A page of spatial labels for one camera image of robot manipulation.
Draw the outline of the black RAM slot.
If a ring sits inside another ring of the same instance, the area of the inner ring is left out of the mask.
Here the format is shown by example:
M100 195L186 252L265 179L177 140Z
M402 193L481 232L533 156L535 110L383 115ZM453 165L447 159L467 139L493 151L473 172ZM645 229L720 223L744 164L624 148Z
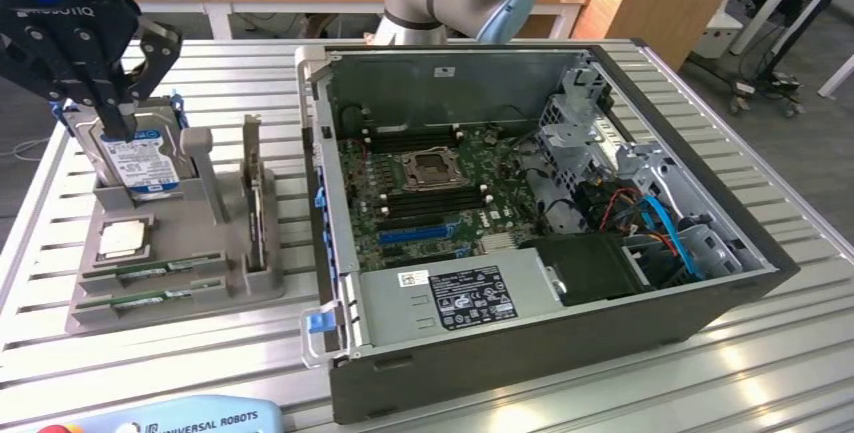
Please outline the black RAM slot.
M463 199L463 198L429 198L426 200L397 200L397 201L386 201L385 202L391 206L395 204L423 204L423 203L439 203L439 204L450 204L450 203L463 203L463 202L483 202L485 196L481 199Z
M394 154L427 150L435 147L454 148L458 144L459 140L454 135L377 135L371 137L369 149L374 154Z
M386 208L391 216L415 216L478 209L486 206L482 198L397 198L389 201Z
M478 186L465 186L458 188L445 188L426 191L398 191L383 193L381 197L391 202L397 200L426 200L429 198L463 198L481 199L483 193Z
M369 131L371 138L457 138L457 129L450 125L413 127L407 125L375 127Z
M442 215L485 207L486 204L483 202L395 204L382 207L381 211L389 218L403 218L422 215Z

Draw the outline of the green RAM stick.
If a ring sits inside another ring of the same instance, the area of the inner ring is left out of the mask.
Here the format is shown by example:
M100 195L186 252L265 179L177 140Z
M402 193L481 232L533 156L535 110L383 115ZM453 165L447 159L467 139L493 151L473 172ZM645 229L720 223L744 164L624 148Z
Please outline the green RAM stick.
M193 293L193 289L163 290L161 292L114 299L108 304L116 310L131 310L173 301L186 300L193 297Z
M116 278L130 280L137 278L149 278L162 276L178 271L193 269L197 265L217 262L217 258L198 257L169 262L155 262L146 265L123 267L116 271Z

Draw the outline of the hard disk with blue label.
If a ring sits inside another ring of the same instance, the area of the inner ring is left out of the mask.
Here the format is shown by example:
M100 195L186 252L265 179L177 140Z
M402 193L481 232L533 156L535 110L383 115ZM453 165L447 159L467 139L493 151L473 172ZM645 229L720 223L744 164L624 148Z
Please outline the hard disk with blue label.
M142 102L131 141L107 136L94 109L82 107L66 113L102 187L126 188L138 201L181 192L181 182L195 176L193 160L181 151L182 130L187 127L183 106L178 94Z

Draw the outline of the silver CPU chip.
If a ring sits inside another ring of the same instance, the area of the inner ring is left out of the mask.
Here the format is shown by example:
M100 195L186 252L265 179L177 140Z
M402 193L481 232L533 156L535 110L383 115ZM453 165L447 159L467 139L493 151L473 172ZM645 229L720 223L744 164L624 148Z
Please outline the silver CPU chip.
M130 261L150 255L150 225L143 220L118 221L107 224L102 231L96 259Z

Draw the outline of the blue card retainer strip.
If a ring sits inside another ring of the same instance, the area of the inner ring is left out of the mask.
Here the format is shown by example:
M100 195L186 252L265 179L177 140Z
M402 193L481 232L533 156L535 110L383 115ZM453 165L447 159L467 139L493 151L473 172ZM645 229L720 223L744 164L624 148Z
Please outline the blue card retainer strip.
M315 255L326 255L326 238L325 238L325 214L326 214L326 193L323 190L323 172L314 168L309 173L310 186L310 217L313 226L313 240L315 245Z

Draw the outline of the metal CPU socket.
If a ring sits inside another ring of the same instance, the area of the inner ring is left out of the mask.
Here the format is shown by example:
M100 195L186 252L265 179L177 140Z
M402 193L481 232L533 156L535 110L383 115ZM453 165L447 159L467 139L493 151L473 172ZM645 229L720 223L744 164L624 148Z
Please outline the metal CPU socket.
M459 166L459 155L449 147L409 152L401 155L407 191L434 191L470 184Z

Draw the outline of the grey plastic parts rack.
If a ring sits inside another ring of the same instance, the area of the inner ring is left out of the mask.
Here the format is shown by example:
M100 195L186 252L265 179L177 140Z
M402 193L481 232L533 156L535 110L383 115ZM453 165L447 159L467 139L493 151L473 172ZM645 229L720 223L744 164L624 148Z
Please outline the grey plastic parts rack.
M282 296L274 174L263 163L267 268L250 272L243 158L238 170L218 173L213 168L211 150L210 129L183 130L181 151L193 160L195 176L181 182L177 195L138 201L123 187L95 187L96 206L66 320L68 334L95 334L162 324ZM103 228L127 220L143 220L150 225L150 255L130 261L102 262L96 253ZM162 276L116 278L116 271L123 267L198 257L218 261ZM194 290L186 300L131 310L116 310L108 304L123 297L183 289Z

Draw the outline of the blue expansion slot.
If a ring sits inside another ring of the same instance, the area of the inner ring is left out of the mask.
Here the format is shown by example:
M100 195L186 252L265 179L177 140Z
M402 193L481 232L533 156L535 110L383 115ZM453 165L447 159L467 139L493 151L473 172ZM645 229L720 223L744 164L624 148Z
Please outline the blue expansion slot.
M449 224L419 227L406 230L383 231L378 235L379 245L418 242L435 239L447 239L455 233L455 227Z

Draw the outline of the green motherboard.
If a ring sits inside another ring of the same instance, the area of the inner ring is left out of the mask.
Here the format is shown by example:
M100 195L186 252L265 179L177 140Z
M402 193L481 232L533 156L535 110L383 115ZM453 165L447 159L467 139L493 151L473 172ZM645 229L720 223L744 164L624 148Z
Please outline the green motherboard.
M459 155L467 186L481 188L486 207L442 215L389 218L381 211L387 205L381 195L407 191L402 188L401 155L409 152L374 154L370 136L338 144L355 252L366 271L481 256L478 240L485 235L510 232L519 244L543 232L537 198L527 183L539 173L523 167L515 138L494 125L454 128L459 144L450 149ZM383 231L442 224L455 227L447 239L378 244Z

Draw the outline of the blue case latch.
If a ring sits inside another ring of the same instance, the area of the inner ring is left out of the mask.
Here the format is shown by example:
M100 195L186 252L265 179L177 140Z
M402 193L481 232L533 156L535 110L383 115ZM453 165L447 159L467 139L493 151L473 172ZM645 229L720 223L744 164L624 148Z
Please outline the blue case latch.
M337 329L337 315L334 311L307 311L303 315L305 331L321 334Z

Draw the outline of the grey power supply unit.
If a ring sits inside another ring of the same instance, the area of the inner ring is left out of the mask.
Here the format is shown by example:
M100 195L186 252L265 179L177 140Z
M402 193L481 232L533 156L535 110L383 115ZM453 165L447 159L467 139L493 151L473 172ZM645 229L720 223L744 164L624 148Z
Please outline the grey power supply unit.
M527 326L566 312L535 249L361 275L361 339L379 352Z

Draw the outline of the silver chipset heat sink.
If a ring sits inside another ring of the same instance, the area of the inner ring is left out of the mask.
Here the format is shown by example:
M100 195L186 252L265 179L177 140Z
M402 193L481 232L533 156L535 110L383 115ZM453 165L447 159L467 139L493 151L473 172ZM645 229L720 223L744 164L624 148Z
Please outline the silver chipset heat sink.
M483 255L518 248L518 240L510 232L485 235L478 240L478 248Z

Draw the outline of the blue Universal Robots teach pendant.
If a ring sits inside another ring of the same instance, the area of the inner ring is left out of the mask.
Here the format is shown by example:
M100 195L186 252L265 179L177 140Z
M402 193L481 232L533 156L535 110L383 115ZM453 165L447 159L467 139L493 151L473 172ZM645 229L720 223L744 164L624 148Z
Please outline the blue Universal Robots teach pendant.
M214 394L78 409L0 424L0 433L285 432L285 417L275 402Z

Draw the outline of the grey metal disk bay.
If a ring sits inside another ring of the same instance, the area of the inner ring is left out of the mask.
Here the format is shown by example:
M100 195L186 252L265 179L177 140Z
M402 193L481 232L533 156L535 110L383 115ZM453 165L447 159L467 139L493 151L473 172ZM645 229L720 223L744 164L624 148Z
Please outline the grey metal disk bay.
M546 101L527 180L543 229L617 236L658 288L792 273L792 258L673 133L629 131L612 111L620 92L582 66Z

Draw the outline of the black open PC case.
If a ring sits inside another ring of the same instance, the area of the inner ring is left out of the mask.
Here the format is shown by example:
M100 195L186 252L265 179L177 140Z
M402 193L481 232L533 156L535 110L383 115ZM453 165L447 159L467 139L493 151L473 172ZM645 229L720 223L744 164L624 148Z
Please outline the black open PC case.
M546 101L560 90L565 72L582 66L598 67L620 89L612 111L629 131L644 139L654 128L672 132L746 209L601 46L299 49L307 174L322 170L326 193L325 256L315 255L314 245L322 304L310 311L337 315L337 329L314 335L305 331L302 319L302 349L306 364L329 371L338 423L395 414L681 342L797 273L796 261L773 239L792 258L792 273L740 274L658 288L617 236L543 229L517 249L535 249L557 274L556 289L566 307L560 317L386 352L362 341L359 277L374 271L361 268L357 257L339 142L363 139L375 127L494 125L515 138L522 165L533 169L529 160Z

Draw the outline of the graphics card with metal bracket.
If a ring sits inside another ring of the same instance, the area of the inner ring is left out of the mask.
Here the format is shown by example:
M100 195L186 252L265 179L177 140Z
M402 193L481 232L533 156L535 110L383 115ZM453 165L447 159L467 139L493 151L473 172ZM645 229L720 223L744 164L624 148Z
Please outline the graphics card with metal bracket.
M250 252L247 254L247 269L250 272L262 271L267 268L265 213L266 178L261 155L261 125L262 122L257 116L245 116L245 123L242 128L242 176L250 220Z

